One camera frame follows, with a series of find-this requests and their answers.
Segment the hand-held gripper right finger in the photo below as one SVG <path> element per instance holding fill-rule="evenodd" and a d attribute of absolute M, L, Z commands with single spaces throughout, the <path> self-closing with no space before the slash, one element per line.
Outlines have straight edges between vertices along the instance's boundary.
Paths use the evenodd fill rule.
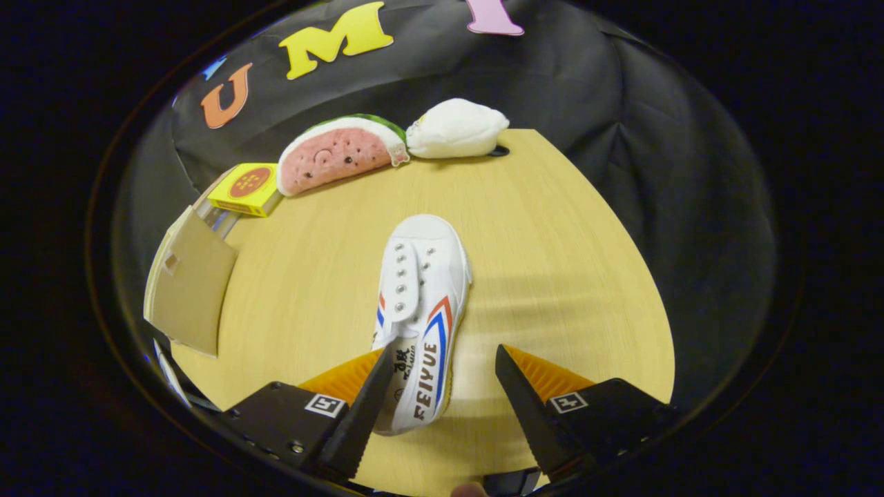
<path fill-rule="evenodd" d="M 612 465 L 659 437 L 680 414 L 622 378 L 593 382 L 506 344 L 497 347 L 495 373 L 552 483 Z"/>

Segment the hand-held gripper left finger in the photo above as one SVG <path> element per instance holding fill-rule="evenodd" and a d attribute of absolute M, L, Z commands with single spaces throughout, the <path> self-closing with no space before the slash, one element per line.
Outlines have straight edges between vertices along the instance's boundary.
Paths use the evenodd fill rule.
<path fill-rule="evenodd" d="M 344 362 L 300 386 L 273 381 L 224 410 L 250 449 L 334 483 L 356 477 L 394 375 L 394 344 Z"/>

